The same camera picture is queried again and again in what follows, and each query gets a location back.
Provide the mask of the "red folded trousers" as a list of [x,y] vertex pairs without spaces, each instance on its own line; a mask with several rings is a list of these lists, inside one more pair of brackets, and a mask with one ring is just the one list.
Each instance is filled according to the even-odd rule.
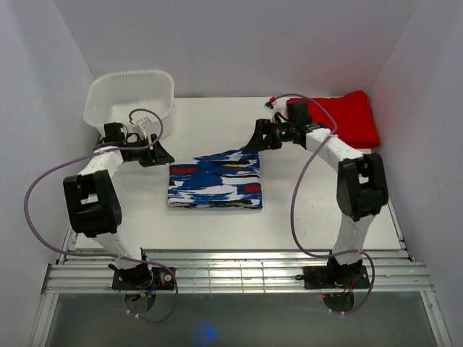
[[368,95],[361,90],[337,98],[313,98],[307,102],[308,113],[313,123],[322,123],[329,129],[336,122],[338,137],[356,149],[375,149],[381,140],[373,119]]

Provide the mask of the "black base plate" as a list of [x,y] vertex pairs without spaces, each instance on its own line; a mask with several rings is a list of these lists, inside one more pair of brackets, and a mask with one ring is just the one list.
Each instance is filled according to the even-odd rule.
[[368,289],[370,279],[367,269],[362,266],[360,271],[346,276],[336,276],[328,271],[326,266],[303,267],[302,274],[296,275],[296,280],[304,283],[305,289]]
[[172,275],[161,267],[153,267],[151,269],[151,283],[150,285],[136,286],[130,283],[126,283],[122,280],[122,277],[114,272],[111,289],[116,291],[147,291],[152,287],[155,287],[158,291],[172,291],[175,288],[174,280]]

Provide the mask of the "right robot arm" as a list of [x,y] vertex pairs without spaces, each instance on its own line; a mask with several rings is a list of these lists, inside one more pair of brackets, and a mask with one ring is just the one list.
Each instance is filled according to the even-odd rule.
[[314,121],[309,113],[309,98],[289,100],[286,114],[274,107],[274,99],[265,107],[271,119],[258,119],[246,149],[252,152],[276,150],[285,142],[302,146],[312,157],[323,159],[337,173],[336,202],[341,222],[333,249],[324,258],[324,266],[306,267],[297,276],[306,289],[354,288],[361,280],[372,284],[362,263],[363,245],[368,230],[384,205],[388,187],[382,157],[364,154],[336,136],[337,125]]

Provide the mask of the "aluminium rail frame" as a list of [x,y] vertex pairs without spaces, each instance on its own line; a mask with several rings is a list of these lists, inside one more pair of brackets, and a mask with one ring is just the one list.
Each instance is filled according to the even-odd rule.
[[[439,346],[451,346],[434,285],[424,262],[414,261],[400,229],[379,228],[366,238],[374,291],[418,292]],[[88,258],[59,256],[46,273],[30,346],[44,346],[61,294],[111,293],[109,259],[95,244]],[[320,260],[293,249],[160,249],[149,254],[177,269],[182,294],[297,294],[296,272]]]

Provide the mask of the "blue patterned trousers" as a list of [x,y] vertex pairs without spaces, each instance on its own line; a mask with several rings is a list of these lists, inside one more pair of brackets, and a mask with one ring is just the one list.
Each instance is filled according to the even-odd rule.
[[169,207],[260,210],[260,156],[244,148],[169,166]]

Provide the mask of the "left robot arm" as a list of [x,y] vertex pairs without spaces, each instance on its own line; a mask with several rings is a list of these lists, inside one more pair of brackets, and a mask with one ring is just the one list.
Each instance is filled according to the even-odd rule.
[[95,150],[87,166],[77,175],[63,180],[69,220],[76,234],[98,242],[113,259],[109,268],[114,273],[114,289],[171,290],[174,288],[174,270],[159,265],[149,265],[143,248],[123,236],[122,208],[113,185],[112,177],[126,162],[137,162],[142,167],[166,165],[174,162],[157,141],[138,134],[134,142],[131,133],[124,133],[121,123],[104,125],[103,142]]

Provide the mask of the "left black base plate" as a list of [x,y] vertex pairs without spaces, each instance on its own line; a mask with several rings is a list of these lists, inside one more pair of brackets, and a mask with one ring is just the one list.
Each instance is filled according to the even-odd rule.
[[147,291],[152,287],[155,287],[158,291],[172,291],[175,288],[174,280],[172,275],[161,267],[153,267],[151,269],[151,283],[150,285],[136,286],[130,283],[126,283],[122,280],[122,277],[114,272],[111,289],[116,291]]

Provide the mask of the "white plastic basin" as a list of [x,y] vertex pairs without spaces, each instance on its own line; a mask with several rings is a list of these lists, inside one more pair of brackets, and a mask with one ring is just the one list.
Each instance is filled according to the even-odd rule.
[[125,124],[129,129],[149,118],[147,130],[165,138],[174,128],[174,80],[164,71],[140,70],[106,74],[89,87],[84,121],[101,134],[107,123]]

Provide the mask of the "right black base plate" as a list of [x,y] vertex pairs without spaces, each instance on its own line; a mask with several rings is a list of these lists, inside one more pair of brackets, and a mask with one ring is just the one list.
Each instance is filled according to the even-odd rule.
[[362,266],[360,271],[346,276],[336,276],[328,271],[326,266],[303,267],[302,274],[296,275],[296,280],[304,283],[305,289],[368,289],[370,279],[367,269]]

